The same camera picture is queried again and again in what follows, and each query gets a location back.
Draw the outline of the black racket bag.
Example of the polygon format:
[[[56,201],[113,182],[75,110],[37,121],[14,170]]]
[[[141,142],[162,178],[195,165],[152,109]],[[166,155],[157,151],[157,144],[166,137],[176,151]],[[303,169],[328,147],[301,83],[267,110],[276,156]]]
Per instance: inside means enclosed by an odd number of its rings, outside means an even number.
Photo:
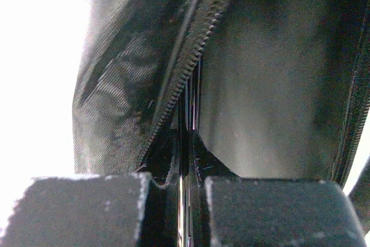
[[[72,102],[78,174],[150,171],[201,74],[195,128],[248,178],[344,185],[369,105],[369,0],[91,0]]]

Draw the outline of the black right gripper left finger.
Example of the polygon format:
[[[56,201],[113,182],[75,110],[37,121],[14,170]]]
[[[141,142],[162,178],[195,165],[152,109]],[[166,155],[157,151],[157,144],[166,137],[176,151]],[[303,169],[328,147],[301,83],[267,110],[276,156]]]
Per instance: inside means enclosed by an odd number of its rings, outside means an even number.
[[[7,180],[1,245],[176,246],[178,150],[169,130],[136,173]]]

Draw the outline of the black racket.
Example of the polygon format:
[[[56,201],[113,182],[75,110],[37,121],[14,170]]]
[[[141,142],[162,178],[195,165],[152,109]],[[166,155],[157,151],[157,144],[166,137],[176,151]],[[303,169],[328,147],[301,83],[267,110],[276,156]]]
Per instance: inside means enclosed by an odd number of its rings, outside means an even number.
[[[180,246],[196,246],[202,241],[199,227],[199,191],[194,161],[194,132],[199,126],[199,83],[201,80],[201,59],[197,61],[192,76],[187,81],[180,98],[180,202],[179,234]]]

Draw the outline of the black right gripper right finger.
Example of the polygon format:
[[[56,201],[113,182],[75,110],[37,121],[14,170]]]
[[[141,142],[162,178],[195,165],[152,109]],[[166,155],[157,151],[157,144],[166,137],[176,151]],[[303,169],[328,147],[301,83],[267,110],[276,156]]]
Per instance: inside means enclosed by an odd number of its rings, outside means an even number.
[[[241,178],[190,132],[195,246],[365,246],[350,200],[329,180]]]

